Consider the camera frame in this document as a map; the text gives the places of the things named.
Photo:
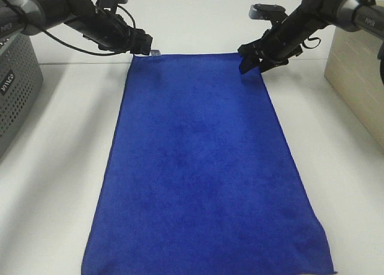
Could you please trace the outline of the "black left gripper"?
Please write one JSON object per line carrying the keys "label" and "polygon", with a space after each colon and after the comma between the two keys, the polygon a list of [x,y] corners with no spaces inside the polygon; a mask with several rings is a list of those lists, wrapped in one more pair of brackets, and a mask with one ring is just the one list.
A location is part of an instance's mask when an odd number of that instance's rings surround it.
{"label": "black left gripper", "polygon": [[120,15],[98,12],[85,20],[82,34],[98,45],[100,50],[150,55],[153,38],[143,29],[128,25]]}

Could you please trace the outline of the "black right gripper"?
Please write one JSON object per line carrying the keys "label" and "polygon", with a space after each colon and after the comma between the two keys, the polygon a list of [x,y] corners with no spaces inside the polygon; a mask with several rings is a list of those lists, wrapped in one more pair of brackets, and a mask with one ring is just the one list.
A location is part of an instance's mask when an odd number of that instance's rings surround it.
{"label": "black right gripper", "polygon": [[238,48],[242,56],[239,65],[240,73],[245,74],[258,66],[260,72],[264,73],[287,65],[288,58],[299,56],[303,52],[299,33],[298,23],[287,17],[267,30],[260,39],[242,44]]}

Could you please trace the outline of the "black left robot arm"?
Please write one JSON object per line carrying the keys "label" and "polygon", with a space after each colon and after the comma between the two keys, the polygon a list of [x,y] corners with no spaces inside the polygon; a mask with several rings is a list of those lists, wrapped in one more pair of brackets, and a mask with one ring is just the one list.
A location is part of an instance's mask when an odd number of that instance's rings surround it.
{"label": "black left robot arm", "polygon": [[65,24],[97,44],[98,56],[151,53],[153,38],[117,14],[128,0],[1,0],[1,38]]}

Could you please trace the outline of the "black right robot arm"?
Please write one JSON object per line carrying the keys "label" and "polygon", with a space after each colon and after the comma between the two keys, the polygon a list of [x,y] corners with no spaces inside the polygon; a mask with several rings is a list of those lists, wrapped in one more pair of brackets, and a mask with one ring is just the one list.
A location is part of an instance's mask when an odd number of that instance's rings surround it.
{"label": "black right robot arm", "polygon": [[260,72],[286,65],[307,48],[313,34],[329,25],[347,32],[367,31],[383,38],[383,7],[376,0],[302,0],[291,13],[280,5],[254,4],[249,17],[271,23],[258,39],[239,47],[242,74],[258,68]]}

